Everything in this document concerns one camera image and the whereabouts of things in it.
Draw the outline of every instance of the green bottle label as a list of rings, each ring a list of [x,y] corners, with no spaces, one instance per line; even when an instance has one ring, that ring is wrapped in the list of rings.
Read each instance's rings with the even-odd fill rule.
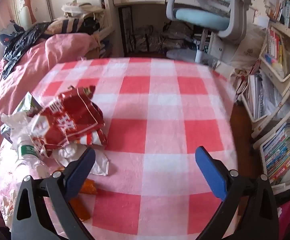
[[[35,155],[36,157],[38,157],[36,151],[35,151],[35,147],[32,145],[23,145],[19,148],[19,153],[20,153],[20,157],[24,156],[25,154],[32,154]]]

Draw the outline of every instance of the checkered tablecloth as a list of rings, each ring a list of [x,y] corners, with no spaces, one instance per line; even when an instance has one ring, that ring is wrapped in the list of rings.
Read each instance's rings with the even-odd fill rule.
[[[33,95],[48,103],[70,85],[96,86],[108,137],[109,175],[90,175],[99,194],[81,195],[86,228],[95,239],[195,239],[220,204],[195,149],[237,168],[231,85],[202,65],[112,58],[59,64]]]

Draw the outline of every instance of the plastic bottle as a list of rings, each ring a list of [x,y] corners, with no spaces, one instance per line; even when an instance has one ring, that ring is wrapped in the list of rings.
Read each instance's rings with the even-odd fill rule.
[[[17,192],[27,175],[31,175],[33,179],[44,179],[50,176],[48,166],[38,157],[29,135],[22,134],[18,138],[17,154],[19,160],[15,164],[13,173]]]

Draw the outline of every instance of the pink bedding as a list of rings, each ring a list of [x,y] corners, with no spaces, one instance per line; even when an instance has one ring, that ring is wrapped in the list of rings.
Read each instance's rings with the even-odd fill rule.
[[[32,92],[39,81],[57,63],[76,61],[98,46],[92,36],[84,33],[59,34],[33,46],[3,80],[1,72],[6,62],[0,62],[0,115],[11,114],[26,92]],[[5,225],[0,219],[0,226]]]

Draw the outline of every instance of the blue chair seat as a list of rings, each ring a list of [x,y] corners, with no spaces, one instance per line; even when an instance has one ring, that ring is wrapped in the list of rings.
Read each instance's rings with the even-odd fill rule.
[[[216,31],[224,31],[229,26],[229,18],[197,9],[179,8],[174,9],[176,19],[185,21],[203,28]]]

